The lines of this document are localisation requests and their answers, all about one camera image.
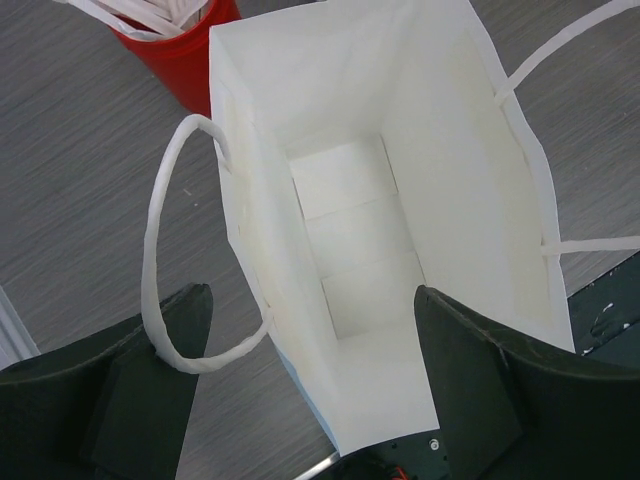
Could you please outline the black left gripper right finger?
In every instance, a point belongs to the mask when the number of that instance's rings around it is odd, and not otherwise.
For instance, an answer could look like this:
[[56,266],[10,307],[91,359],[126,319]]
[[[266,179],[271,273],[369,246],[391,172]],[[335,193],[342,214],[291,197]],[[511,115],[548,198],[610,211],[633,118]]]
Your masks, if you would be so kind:
[[639,372],[417,288],[420,349],[454,479],[636,479]]

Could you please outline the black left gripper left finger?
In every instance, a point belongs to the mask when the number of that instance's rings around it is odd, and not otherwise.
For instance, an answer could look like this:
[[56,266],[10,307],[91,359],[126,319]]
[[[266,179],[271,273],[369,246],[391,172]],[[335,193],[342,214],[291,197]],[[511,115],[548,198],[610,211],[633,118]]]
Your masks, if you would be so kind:
[[198,378],[140,316],[1,372],[4,479],[173,479]]

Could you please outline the light blue paper bag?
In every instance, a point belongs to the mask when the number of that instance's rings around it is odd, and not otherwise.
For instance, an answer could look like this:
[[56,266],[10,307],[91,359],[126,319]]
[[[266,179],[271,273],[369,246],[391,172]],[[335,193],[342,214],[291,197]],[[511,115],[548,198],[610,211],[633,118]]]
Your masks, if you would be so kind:
[[[515,90],[632,8],[605,3],[512,74],[467,1],[323,1],[213,26],[212,114],[179,124],[148,210],[141,314],[157,354],[202,374],[270,337],[345,455],[439,425],[420,285],[572,351],[561,256],[639,240],[561,238],[548,159]],[[196,130],[215,141],[228,241],[262,316],[209,358],[176,349],[157,288],[161,212]]]

